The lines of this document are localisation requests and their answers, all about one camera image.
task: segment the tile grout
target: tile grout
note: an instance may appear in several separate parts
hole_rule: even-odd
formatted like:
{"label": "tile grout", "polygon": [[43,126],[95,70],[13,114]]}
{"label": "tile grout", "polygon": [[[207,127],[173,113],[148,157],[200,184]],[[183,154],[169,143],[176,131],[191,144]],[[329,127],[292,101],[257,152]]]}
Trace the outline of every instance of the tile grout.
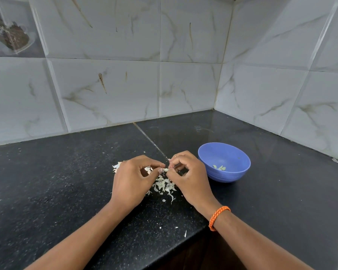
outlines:
{"label": "tile grout", "polygon": [[163,153],[163,151],[161,150],[161,149],[159,149],[159,147],[154,143],[154,141],[153,140],[151,140],[150,139],[150,137],[135,123],[135,122],[133,122],[133,124],[134,124],[134,126],[135,127],[137,127],[137,129],[158,149],[158,151],[160,151],[160,153],[162,154],[162,155],[164,155],[164,157],[166,158],[166,159],[169,159],[166,155],[165,155],[165,153]]}

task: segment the decorative tile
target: decorative tile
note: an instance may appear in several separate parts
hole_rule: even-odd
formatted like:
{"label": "decorative tile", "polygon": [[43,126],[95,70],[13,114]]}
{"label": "decorative tile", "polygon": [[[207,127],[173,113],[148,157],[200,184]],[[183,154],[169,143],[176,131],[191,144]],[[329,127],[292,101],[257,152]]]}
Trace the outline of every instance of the decorative tile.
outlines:
{"label": "decorative tile", "polygon": [[301,70],[226,63],[215,109],[280,134],[306,76]]}
{"label": "decorative tile", "polygon": [[0,144],[65,132],[45,59],[0,58]]}
{"label": "decorative tile", "polygon": [[161,0],[160,60],[221,63],[233,0]]}
{"label": "decorative tile", "polygon": [[158,117],[159,62],[48,63],[70,132]]}
{"label": "decorative tile", "polygon": [[224,62],[308,70],[333,4],[334,0],[235,2]]}
{"label": "decorative tile", "polygon": [[45,57],[29,0],[0,0],[0,56]]}
{"label": "decorative tile", "polygon": [[160,116],[214,107],[221,64],[160,62]]}
{"label": "decorative tile", "polygon": [[160,0],[30,0],[51,58],[159,60]]}
{"label": "decorative tile", "polygon": [[309,73],[282,136],[338,158],[338,73]]}
{"label": "decorative tile", "polygon": [[338,72],[338,9],[311,70]]}

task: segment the granite countertop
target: granite countertop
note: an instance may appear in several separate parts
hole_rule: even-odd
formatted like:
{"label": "granite countertop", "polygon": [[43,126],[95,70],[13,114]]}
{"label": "granite countertop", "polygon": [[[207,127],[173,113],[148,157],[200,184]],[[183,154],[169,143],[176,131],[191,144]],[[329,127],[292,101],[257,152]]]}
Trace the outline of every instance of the granite countertop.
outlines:
{"label": "granite countertop", "polygon": [[[94,216],[110,200],[118,161],[146,154],[165,162],[207,142],[234,145],[252,162],[235,183],[210,181],[221,203],[316,270],[338,269],[338,164],[330,157],[217,111],[137,125],[147,136],[127,124],[0,146],[0,269],[25,268]],[[172,204],[145,197],[87,269],[144,269],[207,229],[180,191],[174,196]]]}

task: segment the right hand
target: right hand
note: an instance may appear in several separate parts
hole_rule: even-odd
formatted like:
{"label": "right hand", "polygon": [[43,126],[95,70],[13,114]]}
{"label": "right hand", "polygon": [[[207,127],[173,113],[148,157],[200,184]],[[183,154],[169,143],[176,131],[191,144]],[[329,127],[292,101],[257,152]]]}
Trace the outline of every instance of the right hand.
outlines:
{"label": "right hand", "polygon": [[[175,154],[169,162],[167,177],[180,188],[185,199],[209,220],[221,204],[212,193],[204,164],[189,151]],[[189,171],[180,176],[176,170],[184,167]]]}

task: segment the blue bowl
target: blue bowl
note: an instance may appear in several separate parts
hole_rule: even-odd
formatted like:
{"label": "blue bowl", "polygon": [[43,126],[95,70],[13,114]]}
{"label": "blue bowl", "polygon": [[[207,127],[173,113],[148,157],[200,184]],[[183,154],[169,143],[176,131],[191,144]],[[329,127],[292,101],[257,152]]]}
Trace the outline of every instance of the blue bowl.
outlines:
{"label": "blue bowl", "polygon": [[[250,168],[250,159],[242,150],[225,143],[206,143],[198,149],[199,160],[208,176],[218,182],[229,183],[240,179]],[[214,168],[225,167],[225,171]]]}

